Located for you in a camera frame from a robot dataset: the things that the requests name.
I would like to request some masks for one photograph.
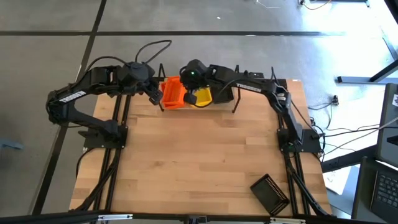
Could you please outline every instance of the wire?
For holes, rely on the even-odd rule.
[[[329,126],[330,126],[330,123],[331,123],[331,119],[332,119],[332,117],[333,117],[333,105],[331,104],[331,102],[330,102],[330,116],[328,116],[329,117],[329,122],[328,122],[328,125],[326,126],[326,130],[328,130],[329,131]]]
[[[373,126],[376,126],[376,125],[380,125],[380,124],[362,126],[362,127],[359,127],[357,130],[359,130],[359,129],[361,129],[361,128],[373,127]]]
[[[326,106],[322,106],[321,108],[314,108],[314,106],[309,106],[308,109],[309,110],[322,110],[322,109],[327,108],[328,106],[330,106],[331,102],[330,103],[321,103],[321,104],[316,105],[316,106],[321,106],[321,105],[326,105]]]
[[[60,126],[64,127],[64,128],[80,128],[80,127],[83,127],[82,125],[65,126],[65,125],[62,125],[62,124],[60,124]]]
[[[77,178],[77,175],[79,174],[79,167],[80,167],[81,159],[82,159],[87,153],[91,152],[93,149],[94,149],[94,148],[89,148],[89,149],[87,149],[87,151],[85,151],[85,152],[79,157],[79,160],[77,160],[77,165],[76,165],[76,178]]]
[[[180,76],[181,76],[182,72],[183,72],[186,68],[187,68],[187,66],[184,66],[184,67],[180,68]]]
[[[355,140],[357,140],[357,139],[360,139],[360,138],[363,138],[363,137],[365,137],[365,136],[368,136],[368,135],[372,134],[373,132],[376,132],[376,131],[378,131],[378,130],[382,130],[383,128],[387,127],[388,125],[392,124],[393,122],[395,122],[395,121],[397,121],[397,120],[398,120],[398,117],[392,119],[392,120],[389,121],[388,123],[384,124],[383,126],[380,126],[379,128],[377,128],[377,129],[374,130],[374,131],[371,131],[370,133],[364,134],[364,135],[362,135],[362,136],[360,136],[360,137],[358,137],[358,138],[354,138],[353,140],[350,140],[350,141],[348,141],[348,142],[346,142],[346,143],[344,143],[344,144],[342,144],[342,145],[340,145],[340,146],[334,148],[332,151],[326,153],[325,155],[327,155],[327,154],[329,154],[329,153],[331,153],[331,152],[333,152],[333,151],[339,149],[341,146],[345,146],[345,145],[347,145],[348,143],[351,143],[351,142],[353,142],[353,141],[355,141]]]
[[[316,156],[320,160],[321,156],[325,155],[325,147],[326,147],[325,133],[323,132],[322,128],[320,128],[319,126],[317,126],[315,124],[313,124],[312,126],[318,128],[322,132],[322,134],[319,135],[319,136],[321,136],[323,138],[323,142],[319,142],[319,143],[322,143],[322,149],[321,149],[321,152],[320,152],[321,155],[318,157],[317,154],[314,153],[314,156]]]
[[[327,144],[328,146],[337,147],[337,146],[335,146],[335,145],[332,145],[332,144],[329,144],[329,143],[325,143],[325,144]],[[355,150],[354,150],[354,149],[348,149],[348,148],[342,148],[342,147],[340,147],[339,149],[351,150],[351,151],[354,151],[354,152],[355,152]]]
[[[266,9],[278,9],[278,8],[280,8],[280,7],[277,7],[277,6],[270,6],[270,7],[267,7],[265,4],[259,2],[259,0],[256,0],[256,3],[258,3],[258,4],[262,5],[262,6],[264,6]]]
[[[207,107],[207,106],[210,106],[210,105],[213,103],[213,101],[215,101],[216,99],[218,99],[218,98],[220,97],[221,93],[222,93],[230,84],[232,84],[233,82],[239,81],[239,80],[242,80],[242,78],[237,78],[237,79],[231,80],[231,81],[229,81],[227,84],[225,84],[225,85],[222,87],[222,89],[219,90],[219,92],[218,92],[217,95],[214,97],[214,99],[212,99],[208,104],[203,105],[203,106],[198,106],[198,105],[195,104],[195,105],[193,105],[193,106],[195,106],[195,107],[197,107],[197,108],[205,108],[205,107]]]
[[[141,47],[137,54],[136,54],[136,59],[135,61],[138,61],[138,55],[148,46],[154,45],[154,44],[160,44],[160,43],[165,43],[168,42],[168,44],[162,48],[160,51],[158,51],[154,56],[152,56],[149,60],[147,60],[146,62],[144,62],[144,64],[147,64],[149,62],[151,62],[153,59],[155,59],[160,53],[162,53],[164,50],[166,50],[168,47],[170,47],[170,45],[172,44],[172,40],[160,40],[160,41],[155,41],[155,42],[151,42],[149,44],[144,45],[143,47]]]
[[[398,129],[398,127],[385,127],[386,129]],[[370,130],[375,130],[375,129],[379,129],[379,128],[368,128],[368,129],[362,129],[362,130],[356,130],[356,131],[347,131],[347,132],[343,132],[343,133],[338,133],[338,134],[332,134],[332,135],[328,135],[325,137],[335,137],[335,136],[339,136],[342,134],[349,134],[349,133],[356,133],[356,132],[361,132],[361,131],[370,131]]]
[[[108,59],[115,59],[115,60],[117,60],[117,61],[119,61],[119,62],[125,64],[126,66],[129,66],[129,64],[128,64],[127,62],[125,62],[124,60],[122,60],[122,59],[120,59],[120,58],[118,58],[118,57],[115,57],[115,56],[101,56],[101,57],[98,57],[98,58],[94,59],[94,60],[87,66],[87,69],[86,69],[86,72],[85,72],[85,73],[87,73],[87,72],[91,69],[91,67],[95,64],[95,62],[97,62],[97,61],[99,61],[99,60],[101,60],[101,59],[106,59],[106,58],[108,58]]]
[[[348,128],[335,128],[335,129],[328,129],[328,131],[337,131],[337,130],[346,130],[346,131],[354,131]]]
[[[310,8],[310,7],[308,7],[305,3],[303,3],[303,6],[306,7],[307,9],[309,9],[309,10],[317,10],[317,9],[323,7],[323,6],[326,6],[326,4],[328,4],[329,2],[331,2],[331,0],[327,1],[327,2],[324,3],[323,5],[321,5],[321,6],[319,6],[319,7],[316,7],[316,8]]]
[[[296,105],[294,104],[293,100],[292,100],[292,104],[294,106],[294,108],[296,108],[298,114],[300,115],[300,117],[304,120],[305,124],[311,128],[312,130],[314,130],[315,132],[317,132],[313,127],[311,127],[311,125],[307,122],[307,120],[304,118],[304,116],[301,114],[301,112],[299,111],[299,109],[296,107]]]
[[[275,72],[274,72],[274,67],[271,67],[271,79],[272,78],[274,78],[276,84],[280,85],[278,79],[276,78],[276,75],[275,75]]]

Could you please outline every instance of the gray floor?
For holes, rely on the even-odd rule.
[[[265,74],[274,66],[279,78],[303,80],[310,105],[324,103],[331,95],[352,100],[383,90],[383,86],[335,83],[340,75],[370,77],[393,61],[372,8],[364,3],[332,3],[324,10],[308,11],[296,1],[260,2],[279,8],[249,0],[108,1],[99,30],[306,30],[349,36],[97,37],[90,60],[102,55],[133,60],[144,44],[170,38],[172,46],[151,62],[155,68],[162,62],[167,75],[176,75],[193,58],[206,64],[239,64],[241,69]],[[41,0],[40,4],[2,0],[0,30],[91,30],[99,5],[100,0]],[[87,37],[0,37],[0,136],[25,145],[23,151],[1,151],[0,217],[29,213],[57,131],[44,109],[47,94],[75,80],[87,41]],[[140,57],[148,58],[155,48]],[[92,113],[95,99],[80,100],[78,108]],[[324,115],[314,116],[325,126]],[[68,131],[45,213],[68,209],[83,145],[77,131]]]

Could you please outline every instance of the butcher block tabletop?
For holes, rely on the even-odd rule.
[[[287,88],[309,122],[302,82],[287,80]],[[111,119],[115,99],[100,95],[94,116]],[[202,109],[186,106],[161,112],[148,96],[133,96],[111,211],[268,216],[249,188],[264,174],[269,174],[290,198],[275,111],[264,95],[246,90],[241,90],[235,114],[231,112],[233,106],[232,101]],[[306,127],[295,110],[294,114]],[[331,213],[319,160],[312,154],[300,155],[306,186],[322,208]],[[103,156],[104,149],[94,149],[82,159],[71,209],[79,206],[97,184]],[[104,208],[107,188],[100,208]],[[298,210],[303,213],[297,186],[295,192]],[[291,215],[290,205],[278,214]]]

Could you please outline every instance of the orange container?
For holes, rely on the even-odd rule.
[[[162,103],[165,109],[184,107],[184,94],[187,90],[180,82],[180,77],[170,77],[160,85],[163,91]]]

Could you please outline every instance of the laptop keyboard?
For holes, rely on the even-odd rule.
[[[376,199],[394,208],[398,208],[398,181],[380,174],[377,187]]]

